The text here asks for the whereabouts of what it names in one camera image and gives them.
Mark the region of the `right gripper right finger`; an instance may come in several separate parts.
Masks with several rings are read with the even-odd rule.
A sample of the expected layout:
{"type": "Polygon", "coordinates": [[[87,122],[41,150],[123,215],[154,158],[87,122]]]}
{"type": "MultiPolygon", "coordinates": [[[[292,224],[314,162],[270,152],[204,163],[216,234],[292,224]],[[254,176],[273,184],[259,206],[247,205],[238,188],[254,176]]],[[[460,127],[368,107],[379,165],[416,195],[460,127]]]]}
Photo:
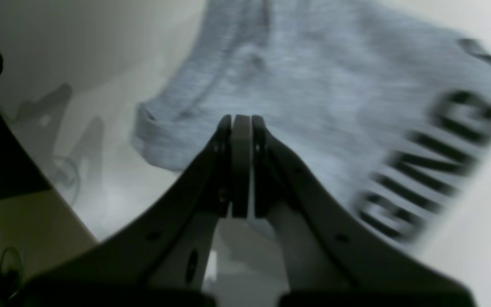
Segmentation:
{"type": "Polygon", "coordinates": [[[260,116],[252,117],[255,215],[273,227],[290,291],[280,307],[474,307],[462,284],[365,229],[260,116]]]}

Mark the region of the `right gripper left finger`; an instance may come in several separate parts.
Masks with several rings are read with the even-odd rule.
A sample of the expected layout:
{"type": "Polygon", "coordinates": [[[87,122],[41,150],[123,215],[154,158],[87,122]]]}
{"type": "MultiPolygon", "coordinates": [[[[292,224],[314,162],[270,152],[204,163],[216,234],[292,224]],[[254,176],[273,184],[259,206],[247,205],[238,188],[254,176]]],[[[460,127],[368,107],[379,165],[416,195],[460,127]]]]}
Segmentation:
{"type": "Polygon", "coordinates": [[[214,307],[202,293],[220,218],[246,218],[251,118],[226,115],[146,212],[82,256],[33,278],[15,307],[214,307]]]}

